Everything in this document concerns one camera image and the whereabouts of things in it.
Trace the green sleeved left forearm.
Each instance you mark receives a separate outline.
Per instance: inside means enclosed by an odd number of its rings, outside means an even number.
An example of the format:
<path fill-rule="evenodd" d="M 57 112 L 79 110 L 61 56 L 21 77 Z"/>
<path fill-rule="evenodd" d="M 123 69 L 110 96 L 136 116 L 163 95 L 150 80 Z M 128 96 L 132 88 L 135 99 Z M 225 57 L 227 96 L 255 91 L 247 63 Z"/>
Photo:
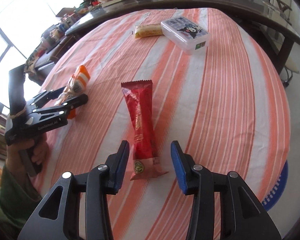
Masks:
<path fill-rule="evenodd" d="M 36 209 L 41 195 L 28 175 L 21 185 L 7 167 L 3 167 L 0 185 L 0 227 L 11 237 L 17 237 Z"/>

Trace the person's left hand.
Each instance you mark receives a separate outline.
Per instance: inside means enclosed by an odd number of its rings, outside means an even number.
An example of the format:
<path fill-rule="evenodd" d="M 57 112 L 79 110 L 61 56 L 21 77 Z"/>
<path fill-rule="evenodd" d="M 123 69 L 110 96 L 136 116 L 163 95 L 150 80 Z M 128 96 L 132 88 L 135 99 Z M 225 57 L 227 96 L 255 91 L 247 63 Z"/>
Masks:
<path fill-rule="evenodd" d="M 46 133 L 35 139 L 19 140 L 7 146 L 6 168 L 18 180 L 42 172 L 43 162 L 49 152 Z"/>

